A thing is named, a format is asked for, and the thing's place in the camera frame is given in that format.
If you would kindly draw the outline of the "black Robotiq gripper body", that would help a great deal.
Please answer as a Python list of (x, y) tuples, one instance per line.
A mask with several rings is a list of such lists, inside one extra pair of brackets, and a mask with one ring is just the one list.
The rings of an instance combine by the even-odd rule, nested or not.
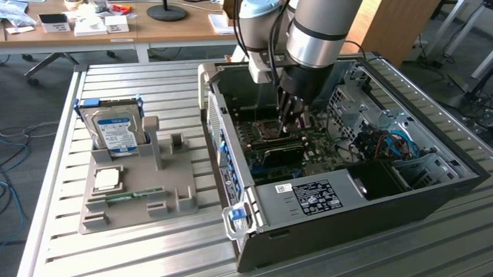
[(308, 68), (301, 65), (283, 68), (279, 81), (279, 92), (285, 92), (311, 103), (322, 92), (326, 79), (330, 76), (334, 65), (324, 68)]

